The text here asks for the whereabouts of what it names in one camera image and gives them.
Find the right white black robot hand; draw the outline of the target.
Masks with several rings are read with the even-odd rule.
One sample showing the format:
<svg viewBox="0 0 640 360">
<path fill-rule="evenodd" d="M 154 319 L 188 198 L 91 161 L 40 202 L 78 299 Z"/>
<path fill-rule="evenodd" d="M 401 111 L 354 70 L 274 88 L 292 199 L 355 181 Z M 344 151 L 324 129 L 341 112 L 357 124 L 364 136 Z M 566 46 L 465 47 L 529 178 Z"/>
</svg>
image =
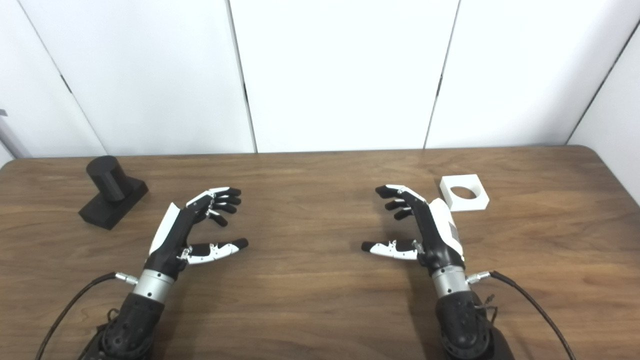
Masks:
<svg viewBox="0 0 640 360">
<path fill-rule="evenodd" d="M 364 241 L 361 250 L 372 255 L 418 261 L 429 274 L 447 267 L 466 269 L 464 249 L 448 205 L 437 198 L 428 202 L 407 186 L 386 184 L 375 188 L 382 199 L 390 199 L 385 209 L 396 210 L 397 221 L 413 217 L 420 237 L 416 239 Z"/>
</svg>

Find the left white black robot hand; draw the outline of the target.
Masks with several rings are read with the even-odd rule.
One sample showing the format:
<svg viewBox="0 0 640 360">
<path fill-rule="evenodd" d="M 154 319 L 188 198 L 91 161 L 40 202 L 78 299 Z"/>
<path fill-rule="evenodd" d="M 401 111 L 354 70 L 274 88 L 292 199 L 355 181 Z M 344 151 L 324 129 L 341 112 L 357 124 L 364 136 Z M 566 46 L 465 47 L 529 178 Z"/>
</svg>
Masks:
<svg viewBox="0 0 640 360">
<path fill-rule="evenodd" d="M 195 224 L 211 220 L 218 226 L 226 227 L 228 221 L 222 213 L 235 214 L 242 203 L 241 194 L 242 191 L 235 187 L 213 187 L 190 199 L 183 207 L 170 203 L 151 241 L 144 270 L 176 281 L 188 265 L 221 260 L 247 248 L 249 241 L 246 238 L 217 243 L 188 243 Z"/>
</svg>

